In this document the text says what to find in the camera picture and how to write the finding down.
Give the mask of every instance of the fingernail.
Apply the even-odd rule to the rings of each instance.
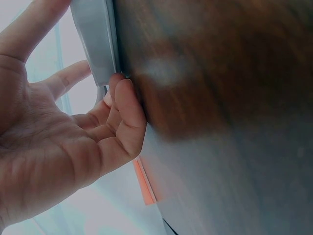
[[[129,78],[128,78],[127,80],[129,80],[129,81],[131,82],[132,86],[134,86],[134,84],[133,84],[133,81],[132,81],[132,80],[130,80]]]

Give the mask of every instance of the hand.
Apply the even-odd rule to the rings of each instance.
[[[86,61],[28,83],[25,62],[69,3],[33,1],[0,34],[0,232],[117,169],[142,148],[145,116],[122,75],[113,75],[110,94],[94,109],[72,117],[55,100],[90,74]]]

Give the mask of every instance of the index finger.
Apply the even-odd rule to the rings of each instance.
[[[101,140],[102,173],[106,174],[137,157],[143,145],[146,118],[130,80],[122,80],[115,89],[115,101],[122,121],[115,137]]]
[[[26,62],[42,38],[66,12],[71,0],[33,0],[0,34],[0,55]]]

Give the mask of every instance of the palm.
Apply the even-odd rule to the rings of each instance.
[[[0,103],[0,229],[1,223],[34,216],[136,157],[145,132],[132,84],[120,74],[110,81],[111,95],[88,114],[61,112],[55,100],[89,75],[88,64],[29,84],[24,62],[33,47],[17,51],[18,40],[6,41],[14,24],[0,35],[0,101],[5,101]]]

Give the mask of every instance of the brown wooden door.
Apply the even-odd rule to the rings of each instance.
[[[313,231],[313,3],[115,0],[141,161],[179,235]]]

